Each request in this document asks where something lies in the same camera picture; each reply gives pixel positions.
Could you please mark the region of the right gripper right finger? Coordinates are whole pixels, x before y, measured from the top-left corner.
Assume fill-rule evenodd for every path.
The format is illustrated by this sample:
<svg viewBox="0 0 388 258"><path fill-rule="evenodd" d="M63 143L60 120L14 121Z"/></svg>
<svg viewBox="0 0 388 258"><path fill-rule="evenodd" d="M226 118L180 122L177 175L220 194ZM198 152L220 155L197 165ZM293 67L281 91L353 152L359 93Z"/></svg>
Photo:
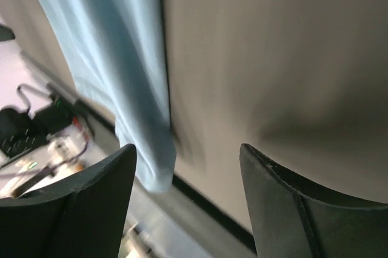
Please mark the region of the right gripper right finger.
<svg viewBox="0 0 388 258"><path fill-rule="evenodd" d="M387 204L324 187L249 144L239 162L258 257L387 257Z"/></svg>

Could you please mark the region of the light blue t shirt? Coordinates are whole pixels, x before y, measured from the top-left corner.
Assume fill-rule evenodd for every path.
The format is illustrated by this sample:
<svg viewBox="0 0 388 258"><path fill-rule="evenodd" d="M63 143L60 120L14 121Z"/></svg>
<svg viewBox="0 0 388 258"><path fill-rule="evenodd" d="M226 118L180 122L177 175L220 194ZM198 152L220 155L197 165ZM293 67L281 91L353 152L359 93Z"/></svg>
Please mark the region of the light blue t shirt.
<svg viewBox="0 0 388 258"><path fill-rule="evenodd" d="M38 1L78 93L114 115L121 145L136 146L136 177L143 187L167 191L176 150L161 0Z"/></svg>

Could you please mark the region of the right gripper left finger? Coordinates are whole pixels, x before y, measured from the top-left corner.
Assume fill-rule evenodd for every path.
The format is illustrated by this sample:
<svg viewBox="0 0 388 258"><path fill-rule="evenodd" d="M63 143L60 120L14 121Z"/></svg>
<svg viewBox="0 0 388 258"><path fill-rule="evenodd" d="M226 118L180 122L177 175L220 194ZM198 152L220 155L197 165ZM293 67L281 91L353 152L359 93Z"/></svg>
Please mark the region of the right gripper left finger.
<svg viewBox="0 0 388 258"><path fill-rule="evenodd" d="M1 257L117 257L136 169L128 144L24 196L1 199Z"/></svg>

